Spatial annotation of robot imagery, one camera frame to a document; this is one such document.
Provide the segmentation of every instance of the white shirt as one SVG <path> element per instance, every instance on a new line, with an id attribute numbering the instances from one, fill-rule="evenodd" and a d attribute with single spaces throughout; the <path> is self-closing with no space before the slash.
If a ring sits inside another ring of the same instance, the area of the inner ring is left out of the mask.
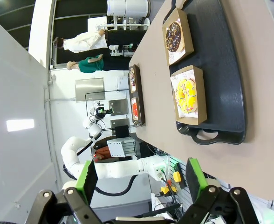
<path id="1" fill-rule="evenodd" d="M 107 48 L 107 43 L 105 35 L 100 36 L 97 32 L 86 32 L 77 35 L 75 38 L 64 40 L 63 47 L 65 50 L 79 53 L 92 49 Z"/>

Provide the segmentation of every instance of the tan tabletop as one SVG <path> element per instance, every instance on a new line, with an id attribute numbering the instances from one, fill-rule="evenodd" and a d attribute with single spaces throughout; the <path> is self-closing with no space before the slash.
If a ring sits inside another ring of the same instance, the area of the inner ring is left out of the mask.
<path id="1" fill-rule="evenodd" d="M 140 67 L 146 124 L 137 136 L 249 194 L 274 199 L 274 20 L 265 1 L 223 0 L 243 76 L 247 101 L 247 137 L 240 145 L 201 146 L 176 129 L 162 21 L 171 8 L 166 0 L 130 65 Z"/>

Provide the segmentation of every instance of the tray handle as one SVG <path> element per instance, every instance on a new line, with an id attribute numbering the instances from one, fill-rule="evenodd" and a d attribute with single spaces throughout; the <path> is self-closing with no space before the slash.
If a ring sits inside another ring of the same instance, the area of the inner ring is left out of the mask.
<path id="1" fill-rule="evenodd" d="M 215 133 L 218 132 L 217 136 L 213 139 L 203 140 L 197 137 L 197 134 L 199 133 L 201 129 L 193 129 L 189 130 L 188 135 L 190 135 L 194 142 L 200 145 L 210 145 L 216 142 L 223 142 L 223 143 L 229 143 L 238 145 L 243 142 L 244 140 L 244 133 L 233 133 L 233 132 L 223 132 L 223 131 L 214 131 L 214 130 L 207 130 L 202 129 L 203 131 L 207 133 Z"/>

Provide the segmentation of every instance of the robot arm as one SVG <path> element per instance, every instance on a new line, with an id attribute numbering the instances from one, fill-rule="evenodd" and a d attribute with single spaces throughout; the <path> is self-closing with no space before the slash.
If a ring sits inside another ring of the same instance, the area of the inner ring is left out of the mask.
<path id="1" fill-rule="evenodd" d="M 69 138 L 62 146 L 62 160 L 69 173 L 71 173 L 71 175 L 73 175 L 76 179 L 79 178 L 84 166 L 84 163 L 81 164 L 79 162 L 79 158 L 76 152 L 78 149 L 95 142 L 99 137 L 102 129 L 97 124 L 97 121 L 98 120 L 94 116 L 91 119 L 86 118 L 83 121 L 83 126 L 89 131 L 90 134 L 90 137 L 88 137 L 86 140 L 73 136 Z"/>
<path id="2" fill-rule="evenodd" d="M 71 175 L 76 179 L 79 178 L 84 163 L 81 164 L 77 155 L 79 148 L 85 147 L 90 143 L 96 141 L 100 136 L 102 129 L 97 122 L 105 117 L 106 114 L 112 113 L 112 109 L 104 110 L 104 107 L 98 103 L 98 107 L 94 109 L 92 115 L 83 121 L 83 126 L 88 130 L 90 137 L 86 140 L 71 137 L 63 145 L 61 154 L 63 162 Z M 113 163 L 96 163 L 96 173 L 99 179 L 103 178 L 121 178 L 125 176 L 133 176 L 138 174 L 149 174 L 155 180 L 160 181 L 163 173 L 161 170 L 167 172 L 167 161 L 165 157 L 151 156 L 142 158 L 140 160 L 120 161 Z"/>

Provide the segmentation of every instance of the yellow button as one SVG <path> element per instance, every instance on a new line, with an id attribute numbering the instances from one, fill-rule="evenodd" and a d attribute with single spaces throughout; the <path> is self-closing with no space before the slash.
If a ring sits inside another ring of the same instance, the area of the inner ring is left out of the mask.
<path id="1" fill-rule="evenodd" d="M 176 187 L 174 187 L 174 186 L 171 186 L 171 189 L 172 189 L 172 191 L 175 192 L 175 193 L 178 191 L 178 190 L 176 189 Z"/>
<path id="2" fill-rule="evenodd" d="M 173 173 L 173 179 L 174 179 L 175 182 L 181 182 L 182 181 L 178 171 Z"/>
<path id="3" fill-rule="evenodd" d="M 161 187 L 161 191 L 164 193 L 164 194 L 167 194 L 167 192 L 169 191 L 168 187 Z"/>

